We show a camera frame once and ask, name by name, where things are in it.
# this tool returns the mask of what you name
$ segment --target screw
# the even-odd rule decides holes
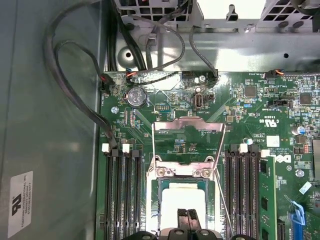
[[[200,82],[200,83],[204,83],[205,81],[206,81],[206,77],[203,76],[203,75],[201,75],[201,76],[199,77],[199,82]]]
[[[202,175],[205,177],[205,178],[208,178],[208,177],[210,177],[210,172],[209,172],[209,170],[203,170],[202,171]]]
[[[117,113],[119,112],[119,108],[118,108],[117,106],[113,106],[113,107],[111,108],[111,112],[112,112],[113,114],[117,114]]]
[[[156,174],[159,176],[159,177],[163,177],[165,175],[165,170],[163,168],[159,168],[157,171],[156,171]]]
[[[208,236],[209,232],[207,230],[202,230],[202,231],[200,231],[200,234],[203,236]]]
[[[298,169],[295,171],[295,175],[298,177],[298,178],[302,178],[305,176],[305,172],[301,169]]]

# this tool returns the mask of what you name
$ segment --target microchip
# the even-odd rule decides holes
[[[232,126],[232,125],[227,125],[227,126],[225,126],[225,129],[226,129],[227,131],[231,131],[231,130],[234,129],[234,126]]]
[[[266,199],[265,197],[261,198],[261,207],[268,211],[268,199]]]
[[[261,235],[262,240],[269,240],[269,233],[266,230],[262,229]]]
[[[128,144],[135,144],[136,140],[135,139],[128,139],[127,143]]]
[[[226,122],[227,123],[233,123],[234,122],[234,116],[232,116],[232,115],[226,116]]]
[[[262,173],[267,173],[267,162],[266,161],[261,161],[260,162],[260,172]]]
[[[140,157],[140,151],[139,150],[132,150],[132,157],[133,158],[139,158]]]
[[[300,104],[310,105],[311,104],[311,94],[310,93],[300,93]]]
[[[257,96],[256,86],[245,86],[244,95],[247,98],[255,98]]]
[[[307,137],[306,136],[298,136],[295,138],[295,142],[297,144],[305,144],[307,142]]]
[[[112,157],[119,157],[119,150],[118,149],[112,149],[111,155],[112,155]]]

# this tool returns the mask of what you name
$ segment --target white label sticker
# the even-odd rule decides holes
[[[8,238],[31,223],[33,171],[10,180]]]
[[[310,182],[306,182],[299,190],[300,193],[305,194],[310,188],[312,184]]]
[[[266,136],[266,146],[268,148],[278,148],[280,147],[279,136]]]

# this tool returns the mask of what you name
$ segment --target mounting screw hole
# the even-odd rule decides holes
[[[184,234],[184,231],[182,231],[182,230],[176,230],[174,233],[177,234],[177,235],[182,235],[182,234]]]
[[[208,236],[209,232],[207,230],[202,230],[202,231],[200,231],[200,234],[203,236]]]

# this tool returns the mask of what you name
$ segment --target capacitor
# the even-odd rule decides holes
[[[306,129],[304,126],[293,126],[291,129],[293,135],[303,135],[306,133]]]
[[[301,170],[301,169],[297,169],[297,170],[295,171],[295,175],[296,175],[298,178],[302,178],[302,177],[305,176],[305,172],[304,172],[303,170]]]
[[[245,137],[243,139],[243,143],[244,144],[248,144],[248,145],[252,145],[254,143],[254,141],[252,140],[252,138],[249,138],[249,137]]]
[[[127,92],[126,101],[134,109],[142,108],[147,102],[147,93],[141,87],[133,87]]]

